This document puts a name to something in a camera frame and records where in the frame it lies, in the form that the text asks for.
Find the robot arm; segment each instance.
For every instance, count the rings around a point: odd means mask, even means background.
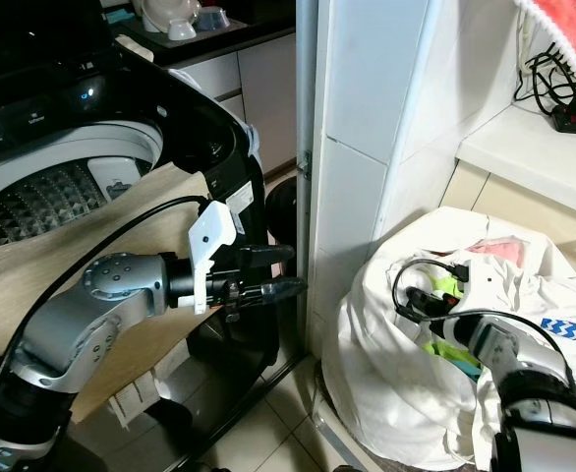
[[[211,272],[210,259],[235,239],[228,208],[211,203],[189,232],[192,258],[119,253],[93,262],[70,289],[29,320],[0,382],[0,471],[32,472],[64,434],[70,407],[125,330],[168,307],[274,303],[306,287],[279,278],[246,286],[238,268]],[[287,247],[242,247],[242,266],[288,259]]]
[[[460,273],[460,267],[451,267],[452,273]],[[470,289],[465,283],[466,294]],[[576,472],[576,387],[561,353],[490,311],[450,318],[455,301],[436,299],[415,287],[406,294],[409,305],[398,309],[400,315],[416,321],[419,310],[432,332],[467,347],[491,371],[502,412],[491,471]]]

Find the white shelf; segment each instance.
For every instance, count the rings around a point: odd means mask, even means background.
[[[466,138],[456,156],[576,209],[576,135],[557,133],[534,101],[522,103]]]

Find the white laundry bag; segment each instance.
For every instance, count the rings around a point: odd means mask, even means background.
[[[521,243],[519,266],[466,251],[500,239]],[[488,470],[500,419],[490,371],[483,369],[475,383],[454,364],[426,352],[422,346],[433,334],[393,308],[394,277],[403,264],[418,257],[469,265],[472,281],[474,266],[491,275],[492,291],[483,297],[466,293],[459,304],[465,310],[515,313],[546,328],[547,320],[576,324],[576,272],[544,234],[441,207],[382,244],[357,273],[330,323],[323,377],[340,419],[360,443],[381,457],[424,469],[446,470],[467,462]],[[421,287],[426,279],[420,271],[406,275],[400,301],[405,286]],[[554,337],[576,380],[573,334]]]

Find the kitchen counter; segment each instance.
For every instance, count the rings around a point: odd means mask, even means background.
[[[129,28],[128,22],[137,22],[137,19],[111,25],[111,31],[114,36],[125,34],[150,49],[154,53],[156,65],[176,65],[177,68],[245,49],[295,31],[294,0],[222,0],[216,3],[225,9],[230,19],[246,26],[197,40],[182,41],[180,46],[170,48],[137,33],[137,28]]]
[[[532,98],[472,133],[456,157],[576,209],[576,135],[557,133]]]

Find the washing machine control panel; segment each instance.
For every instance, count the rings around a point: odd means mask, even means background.
[[[77,126],[99,113],[115,112],[110,106],[110,89],[107,76],[98,75],[68,88],[1,106],[0,152]]]

